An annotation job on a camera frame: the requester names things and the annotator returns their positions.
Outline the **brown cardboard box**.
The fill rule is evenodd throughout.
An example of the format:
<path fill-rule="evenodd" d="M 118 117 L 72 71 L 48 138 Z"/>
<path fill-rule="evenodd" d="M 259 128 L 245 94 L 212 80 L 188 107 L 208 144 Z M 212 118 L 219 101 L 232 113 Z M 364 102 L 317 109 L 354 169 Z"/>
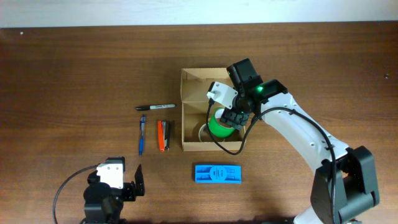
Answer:
<path fill-rule="evenodd" d="M 185 152 L 220 151 L 222 147 L 237 152 L 246 132 L 245 128 L 234 130 L 225 138 L 225 142 L 200 142 L 199 129 L 206 124 L 211 135 L 208 122 L 217 108 L 226 107 L 208 99 L 206 96 L 210 85 L 220 82 L 232 88 L 232 83 L 225 68 L 184 68 L 181 72 L 180 96 L 182 102 L 182 146 Z"/>

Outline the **green tape roll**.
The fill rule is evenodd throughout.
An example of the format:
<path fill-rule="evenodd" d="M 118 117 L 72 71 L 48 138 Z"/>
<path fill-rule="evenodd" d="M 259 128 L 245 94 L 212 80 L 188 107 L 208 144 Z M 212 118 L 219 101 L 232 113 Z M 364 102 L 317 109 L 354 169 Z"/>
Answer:
<path fill-rule="evenodd" d="M 221 124 L 221 116 L 224 113 L 224 108 L 217 108 L 211 116 L 208 125 L 212 134 L 218 138 L 228 138 L 234 133 L 234 128 L 227 127 Z"/>

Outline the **blue ballpoint pen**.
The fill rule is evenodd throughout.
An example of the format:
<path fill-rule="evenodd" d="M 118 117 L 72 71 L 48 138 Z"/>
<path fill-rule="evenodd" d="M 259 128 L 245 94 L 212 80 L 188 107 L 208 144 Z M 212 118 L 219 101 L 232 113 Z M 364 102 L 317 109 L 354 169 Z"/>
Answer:
<path fill-rule="evenodd" d="M 142 115 L 140 119 L 140 136 L 139 136 L 139 156 L 144 152 L 144 135 L 145 135 L 146 115 Z"/>

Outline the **blue plastic case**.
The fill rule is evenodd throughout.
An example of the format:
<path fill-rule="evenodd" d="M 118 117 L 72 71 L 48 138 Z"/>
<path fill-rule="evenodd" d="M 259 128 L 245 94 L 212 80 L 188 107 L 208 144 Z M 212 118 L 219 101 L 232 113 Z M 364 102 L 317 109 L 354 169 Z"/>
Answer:
<path fill-rule="evenodd" d="M 241 166 L 214 164 L 196 165 L 194 181 L 197 184 L 241 184 Z"/>

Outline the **orange black stapler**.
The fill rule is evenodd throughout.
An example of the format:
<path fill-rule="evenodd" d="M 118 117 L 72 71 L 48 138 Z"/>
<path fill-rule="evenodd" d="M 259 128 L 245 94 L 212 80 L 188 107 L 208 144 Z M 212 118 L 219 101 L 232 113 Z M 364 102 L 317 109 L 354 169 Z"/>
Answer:
<path fill-rule="evenodd" d="M 170 149 L 170 121 L 157 122 L 157 137 L 160 152 L 166 152 Z"/>

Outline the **black sharpie marker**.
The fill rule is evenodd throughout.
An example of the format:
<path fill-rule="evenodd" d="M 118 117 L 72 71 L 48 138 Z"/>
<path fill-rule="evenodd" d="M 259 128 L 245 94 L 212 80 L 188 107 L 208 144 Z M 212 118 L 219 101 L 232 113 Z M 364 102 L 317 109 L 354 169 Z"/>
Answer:
<path fill-rule="evenodd" d="M 136 111 L 162 110 L 176 107 L 176 104 L 144 105 L 136 107 Z"/>

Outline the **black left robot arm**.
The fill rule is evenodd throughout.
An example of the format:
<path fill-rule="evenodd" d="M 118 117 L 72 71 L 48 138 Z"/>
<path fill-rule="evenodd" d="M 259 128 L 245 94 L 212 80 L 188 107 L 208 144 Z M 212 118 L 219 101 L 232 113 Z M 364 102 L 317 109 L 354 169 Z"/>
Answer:
<path fill-rule="evenodd" d="M 85 200 L 83 223 L 126 223 L 121 212 L 126 202 L 134 202 L 145 195 L 142 166 L 139 165 L 134 180 L 124 181 L 125 158 L 109 157 L 98 164 L 88 178 L 83 193 Z"/>

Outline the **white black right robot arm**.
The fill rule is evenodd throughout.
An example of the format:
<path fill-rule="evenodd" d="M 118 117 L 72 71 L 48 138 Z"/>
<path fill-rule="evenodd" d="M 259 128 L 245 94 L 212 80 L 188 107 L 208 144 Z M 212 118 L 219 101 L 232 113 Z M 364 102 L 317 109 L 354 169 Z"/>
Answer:
<path fill-rule="evenodd" d="M 312 119 L 278 80 L 263 81 L 246 58 L 227 69 L 232 86 L 217 94 L 224 123 L 242 128 L 262 120 L 304 158 L 314 174 L 310 207 L 292 223 L 350 223 L 380 202 L 374 156 L 335 138 Z"/>

